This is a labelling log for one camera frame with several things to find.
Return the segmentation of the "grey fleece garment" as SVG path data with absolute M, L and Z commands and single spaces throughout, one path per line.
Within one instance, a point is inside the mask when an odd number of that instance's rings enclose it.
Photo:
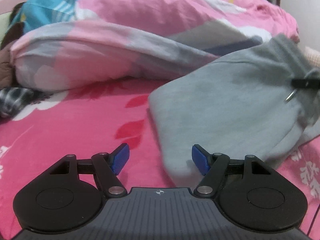
M 297 146 L 319 135 L 319 91 L 293 79 L 319 78 L 284 35 L 227 54 L 154 90 L 149 109 L 164 169 L 178 187 L 195 187 L 198 144 L 232 159 L 253 154 L 278 168 Z

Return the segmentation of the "stack of folded clothes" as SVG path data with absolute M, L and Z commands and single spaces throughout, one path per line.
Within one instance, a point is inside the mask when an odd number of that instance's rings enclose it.
M 314 50 L 310 47 L 306 47 L 304 50 L 304 56 L 314 67 L 320 68 L 320 52 L 319 51 Z

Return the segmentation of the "pink floral bed sheet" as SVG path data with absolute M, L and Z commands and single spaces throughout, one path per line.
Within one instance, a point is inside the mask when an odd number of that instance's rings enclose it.
M 125 186 L 171 186 L 149 115 L 148 96 L 158 86 L 146 80 L 93 84 L 28 105 L 1 124 L 1 238 L 21 229 L 15 194 L 68 153 L 84 159 L 126 142 Z

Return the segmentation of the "black white plaid cloth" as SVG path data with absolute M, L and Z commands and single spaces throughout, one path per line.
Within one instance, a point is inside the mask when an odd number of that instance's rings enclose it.
M 1 117 L 15 116 L 26 105 L 33 101 L 35 92 L 21 87 L 1 89 Z

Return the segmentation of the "brown plush toy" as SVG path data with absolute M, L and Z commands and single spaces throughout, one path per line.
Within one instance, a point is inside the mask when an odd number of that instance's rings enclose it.
M 24 23 L 19 20 L 5 34 L 1 43 L 0 88 L 9 88 L 17 84 L 15 67 L 11 64 L 10 48 L 23 35 Z

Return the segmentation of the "pink patterned quilt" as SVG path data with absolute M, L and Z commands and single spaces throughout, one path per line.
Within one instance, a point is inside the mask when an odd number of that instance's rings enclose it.
M 296 20 L 266 0 L 78 0 L 75 19 L 23 33 L 17 82 L 55 92 L 125 76 L 172 80 L 283 34 Z

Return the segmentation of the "blue patterned pillow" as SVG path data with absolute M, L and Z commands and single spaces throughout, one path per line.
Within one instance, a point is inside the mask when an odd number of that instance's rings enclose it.
M 78 0 L 27 0 L 10 21 L 9 27 L 23 22 L 27 33 L 41 26 L 69 22 L 75 19 L 75 5 Z

